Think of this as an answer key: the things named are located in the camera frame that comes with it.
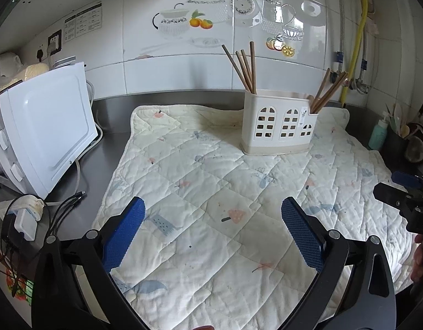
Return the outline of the person's right hand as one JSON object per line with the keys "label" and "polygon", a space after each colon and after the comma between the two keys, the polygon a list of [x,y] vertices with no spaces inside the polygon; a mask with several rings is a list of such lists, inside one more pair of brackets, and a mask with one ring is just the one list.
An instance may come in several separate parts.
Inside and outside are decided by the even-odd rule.
{"label": "person's right hand", "polygon": [[411,280],[414,283],[418,283],[423,276],[423,235],[417,234],[414,238],[414,242],[418,245],[418,247],[414,252]]}

